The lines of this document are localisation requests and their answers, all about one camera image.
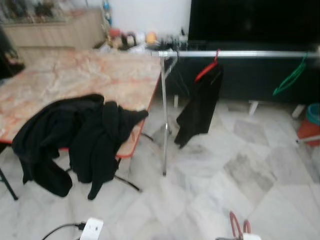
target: television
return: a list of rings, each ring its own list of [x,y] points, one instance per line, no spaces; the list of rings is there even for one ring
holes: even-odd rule
[[[320,43],[319,0],[192,0],[189,41]]]

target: metal clothes rack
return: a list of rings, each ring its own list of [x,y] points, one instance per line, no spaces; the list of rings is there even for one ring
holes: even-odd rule
[[[307,53],[308,59],[320,59],[320,53],[315,51],[263,51],[263,50],[220,50],[219,58],[277,58],[277,59],[292,59],[303,58]],[[167,94],[166,94],[166,78],[178,62],[179,58],[213,58],[217,51],[153,51],[151,56],[160,57],[161,64],[161,86],[162,100],[164,111],[164,143],[163,143],[163,176],[167,175],[167,148],[168,148],[168,109],[167,109]],[[165,70],[165,60],[167,58],[175,58],[169,68]]]

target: hanger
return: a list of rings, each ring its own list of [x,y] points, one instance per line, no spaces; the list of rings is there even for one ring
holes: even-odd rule
[[[211,69],[213,69],[215,66],[218,65],[218,55],[219,55],[220,49],[216,51],[215,58],[213,60],[213,63],[210,63],[208,66],[206,66],[195,78],[195,82],[198,82],[204,75],[206,75]]]

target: marble-pattern tabletop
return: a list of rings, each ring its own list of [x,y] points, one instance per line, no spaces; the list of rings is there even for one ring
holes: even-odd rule
[[[125,109],[148,109],[160,71],[159,59],[127,53],[68,51],[42,58],[0,87],[0,142],[11,143],[29,118],[60,99],[98,93]],[[118,157],[132,156],[143,124]]]

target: hanging black clothing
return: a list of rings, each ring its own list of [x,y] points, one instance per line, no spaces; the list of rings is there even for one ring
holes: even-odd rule
[[[114,177],[120,145],[134,125],[147,116],[145,110],[124,110],[115,102],[104,104],[99,94],[49,104],[27,121],[12,141],[21,162],[23,183],[34,180],[51,193],[65,197],[72,180],[53,159],[59,156],[60,148],[69,148],[70,165],[79,181],[92,181],[88,198],[93,199],[101,185]]]
[[[115,159],[132,129],[148,116],[146,110],[129,111],[107,102],[84,123],[70,148],[70,166],[82,183],[91,183],[88,199],[94,199],[102,184],[114,178]]]
[[[195,135],[209,131],[223,79],[223,67],[215,66],[194,84],[194,94],[176,119],[180,129],[174,142],[183,148]]]

